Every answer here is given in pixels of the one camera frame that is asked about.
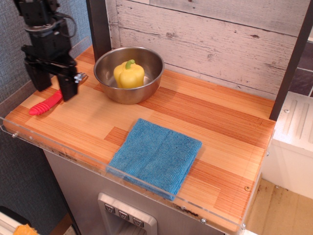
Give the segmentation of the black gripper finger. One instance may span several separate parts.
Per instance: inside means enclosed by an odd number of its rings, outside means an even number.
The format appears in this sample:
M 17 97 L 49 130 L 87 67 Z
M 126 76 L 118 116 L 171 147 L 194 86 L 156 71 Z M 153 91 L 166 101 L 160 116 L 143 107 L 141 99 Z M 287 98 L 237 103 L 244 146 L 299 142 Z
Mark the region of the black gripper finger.
M 78 94 L 78 83 L 76 82 L 77 73 L 72 75 L 57 75 L 59 87 L 64 101 L 69 101 Z
M 25 62 L 26 71 L 38 91 L 44 91 L 52 85 L 50 74 L 46 72 L 39 64 L 30 64 Z

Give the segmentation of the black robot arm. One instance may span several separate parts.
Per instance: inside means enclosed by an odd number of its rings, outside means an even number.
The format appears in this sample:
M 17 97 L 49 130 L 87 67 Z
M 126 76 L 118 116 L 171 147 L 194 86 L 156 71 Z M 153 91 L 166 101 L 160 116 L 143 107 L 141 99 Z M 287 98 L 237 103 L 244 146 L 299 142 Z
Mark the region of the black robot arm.
M 22 46 L 24 64 L 35 88 L 43 91 L 52 85 L 51 75 L 58 78 L 64 101 L 78 93 L 81 75 L 70 56 L 71 35 L 65 14 L 57 12 L 56 0 L 16 0 L 15 6 L 23 17 L 31 44 Z

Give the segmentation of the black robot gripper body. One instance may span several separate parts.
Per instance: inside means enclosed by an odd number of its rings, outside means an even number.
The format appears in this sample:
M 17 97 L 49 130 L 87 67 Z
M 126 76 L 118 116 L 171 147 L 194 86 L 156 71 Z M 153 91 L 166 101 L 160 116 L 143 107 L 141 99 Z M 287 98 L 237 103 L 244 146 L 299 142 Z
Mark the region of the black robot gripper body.
M 49 21 L 41 25 L 26 24 L 31 45 L 22 46 L 24 62 L 39 64 L 53 75 L 77 73 L 76 63 L 70 56 L 72 35 L 66 21 Z

